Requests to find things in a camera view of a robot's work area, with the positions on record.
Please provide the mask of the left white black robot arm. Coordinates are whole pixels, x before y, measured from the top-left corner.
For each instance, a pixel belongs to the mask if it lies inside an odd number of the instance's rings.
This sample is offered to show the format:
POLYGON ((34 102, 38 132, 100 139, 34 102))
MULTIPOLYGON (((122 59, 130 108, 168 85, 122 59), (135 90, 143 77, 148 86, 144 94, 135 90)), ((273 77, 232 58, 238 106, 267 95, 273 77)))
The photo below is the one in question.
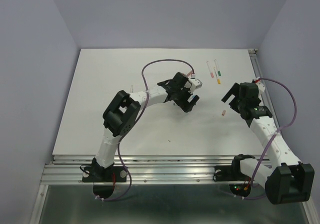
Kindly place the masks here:
POLYGON ((138 114, 152 105, 173 101, 185 113, 192 110, 199 96, 192 96, 195 90, 202 87, 197 78, 189 78, 178 72, 172 79, 157 83, 149 90, 127 93, 117 92, 104 111, 104 136, 98 153, 86 170, 93 182, 109 182, 113 177, 114 157, 118 144, 134 127, 138 114))

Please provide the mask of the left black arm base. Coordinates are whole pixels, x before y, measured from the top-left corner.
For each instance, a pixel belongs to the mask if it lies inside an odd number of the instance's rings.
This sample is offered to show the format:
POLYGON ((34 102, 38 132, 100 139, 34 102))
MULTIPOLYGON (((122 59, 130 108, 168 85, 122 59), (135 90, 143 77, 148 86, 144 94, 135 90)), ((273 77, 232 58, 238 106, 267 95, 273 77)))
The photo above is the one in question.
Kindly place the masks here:
POLYGON ((127 181, 128 173, 123 166, 113 166, 103 168, 101 166, 94 165, 81 165, 80 170, 82 171, 82 182, 85 183, 123 183, 127 181))

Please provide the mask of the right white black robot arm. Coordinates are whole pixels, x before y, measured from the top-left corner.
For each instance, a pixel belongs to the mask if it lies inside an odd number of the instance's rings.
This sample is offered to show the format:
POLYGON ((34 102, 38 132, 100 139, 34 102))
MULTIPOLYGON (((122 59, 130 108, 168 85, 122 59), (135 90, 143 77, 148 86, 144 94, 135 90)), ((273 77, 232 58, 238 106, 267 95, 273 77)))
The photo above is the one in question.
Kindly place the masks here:
POLYGON ((257 78, 250 83, 234 83, 222 98, 226 102, 234 96, 230 108, 240 114, 263 147, 260 159, 244 154, 233 158, 227 169, 227 180, 248 182, 242 187, 231 185, 230 190, 235 196, 246 199, 256 182, 264 188, 264 196, 272 204, 308 201, 315 171, 311 164, 302 163, 290 150, 281 135, 283 128, 276 128, 271 111, 261 105, 264 91, 265 86, 257 78))

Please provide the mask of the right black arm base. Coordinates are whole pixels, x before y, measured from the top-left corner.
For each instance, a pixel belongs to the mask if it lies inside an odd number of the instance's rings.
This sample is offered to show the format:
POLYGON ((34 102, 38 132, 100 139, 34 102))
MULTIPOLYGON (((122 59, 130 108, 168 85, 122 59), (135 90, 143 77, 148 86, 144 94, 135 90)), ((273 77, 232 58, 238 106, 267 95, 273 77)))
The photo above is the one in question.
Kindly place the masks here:
POLYGON ((235 156, 230 165, 216 165, 214 167, 215 173, 213 175, 213 180, 215 182, 221 181, 245 181, 248 176, 243 174, 240 166, 240 161, 245 159, 255 159, 252 155, 239 154, 235 156))

